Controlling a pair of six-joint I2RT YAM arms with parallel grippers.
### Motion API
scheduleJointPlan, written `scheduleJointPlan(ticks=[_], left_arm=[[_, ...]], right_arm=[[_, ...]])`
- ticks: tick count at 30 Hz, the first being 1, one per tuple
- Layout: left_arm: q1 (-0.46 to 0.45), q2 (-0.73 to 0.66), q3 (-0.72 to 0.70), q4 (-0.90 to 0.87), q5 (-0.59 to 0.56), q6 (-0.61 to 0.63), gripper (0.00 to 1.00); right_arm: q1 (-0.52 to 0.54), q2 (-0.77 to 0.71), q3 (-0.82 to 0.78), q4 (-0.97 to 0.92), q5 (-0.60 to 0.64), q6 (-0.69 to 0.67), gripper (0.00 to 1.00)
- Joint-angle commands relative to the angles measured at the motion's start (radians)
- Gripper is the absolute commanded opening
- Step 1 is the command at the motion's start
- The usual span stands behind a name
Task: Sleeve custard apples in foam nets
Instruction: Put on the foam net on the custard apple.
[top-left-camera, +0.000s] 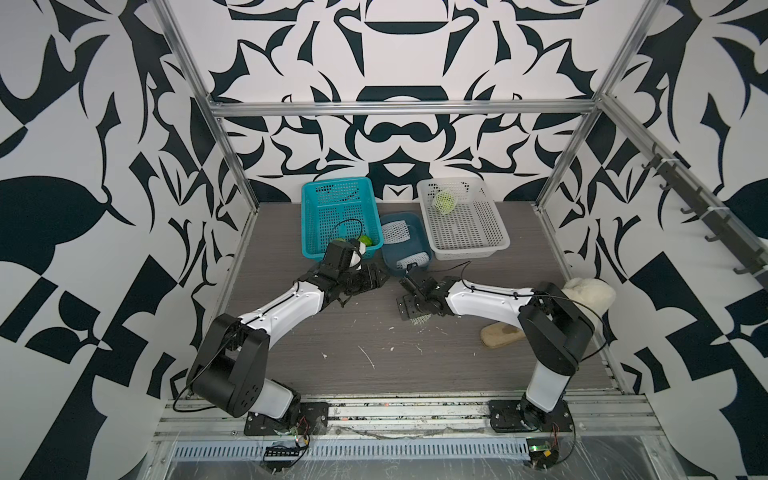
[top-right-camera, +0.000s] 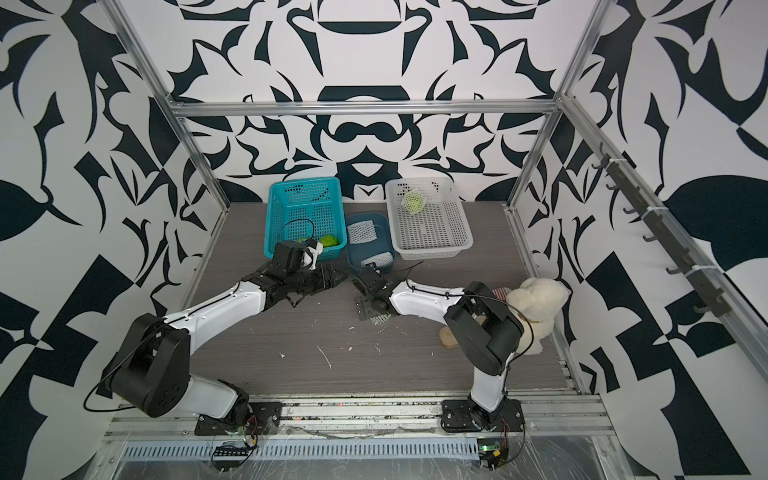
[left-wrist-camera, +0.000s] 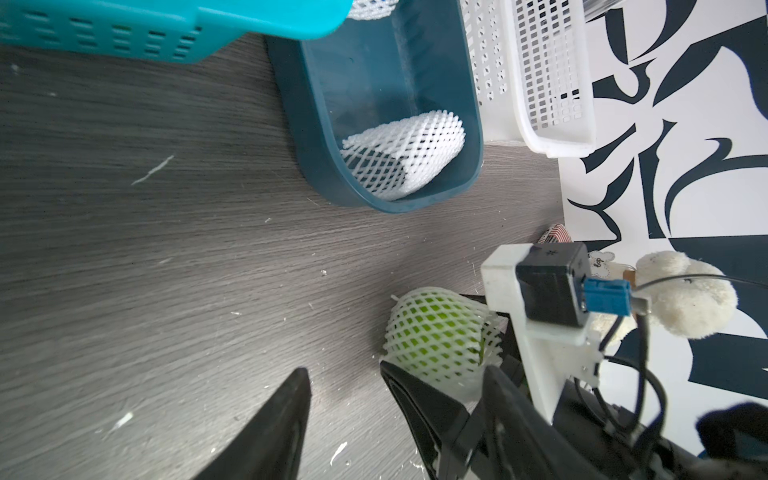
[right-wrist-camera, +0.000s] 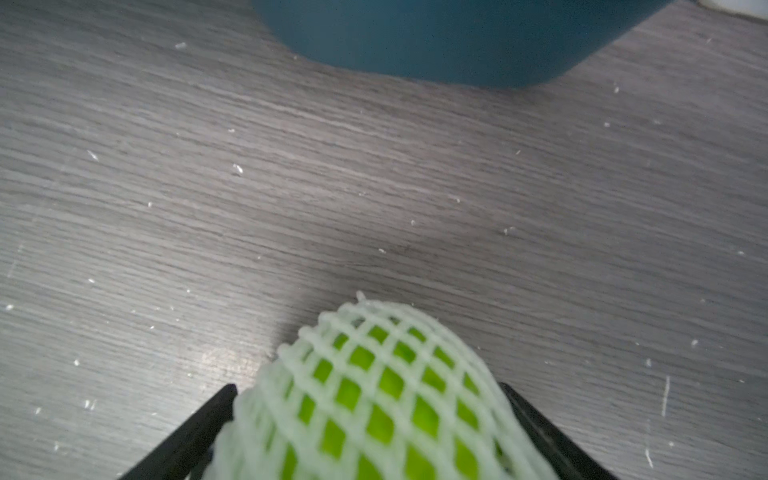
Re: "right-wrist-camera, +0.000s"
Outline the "white foam net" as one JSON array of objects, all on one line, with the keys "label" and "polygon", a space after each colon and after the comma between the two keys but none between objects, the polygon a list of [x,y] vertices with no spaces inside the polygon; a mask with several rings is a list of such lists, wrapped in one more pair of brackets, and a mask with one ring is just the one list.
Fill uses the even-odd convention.
[{"label": "white foam net", "polygon": [[486,363],[411,305],[359,298],[280,346],[207,479],[553,479]]}]

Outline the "green custard apple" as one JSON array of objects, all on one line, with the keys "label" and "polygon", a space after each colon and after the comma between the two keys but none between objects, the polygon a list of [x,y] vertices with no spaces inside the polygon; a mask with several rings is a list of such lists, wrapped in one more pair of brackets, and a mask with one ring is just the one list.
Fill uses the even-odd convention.
[{"label": "green custard apple", "polygon": [[267,446],[281,479],[510,479],[510,411],[441,325],[387,314],[281,348]]}]

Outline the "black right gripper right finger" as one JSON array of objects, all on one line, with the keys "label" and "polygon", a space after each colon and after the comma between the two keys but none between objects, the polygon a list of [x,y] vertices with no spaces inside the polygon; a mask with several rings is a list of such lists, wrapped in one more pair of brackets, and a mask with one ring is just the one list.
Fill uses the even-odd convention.
[{"label": "black right gripper right finger", "polygon": [[500,382],[516,418],[560,479],[617,480],[510,385]]}]

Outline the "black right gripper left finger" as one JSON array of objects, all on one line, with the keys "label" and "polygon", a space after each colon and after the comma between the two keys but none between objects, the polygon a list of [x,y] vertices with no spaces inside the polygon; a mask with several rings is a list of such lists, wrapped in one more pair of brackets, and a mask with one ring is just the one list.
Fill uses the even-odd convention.
[{"label": "black right gripper left finger", "polygon": [[237,394],[235,384],[226,384],[121,479],[200,479]]}]

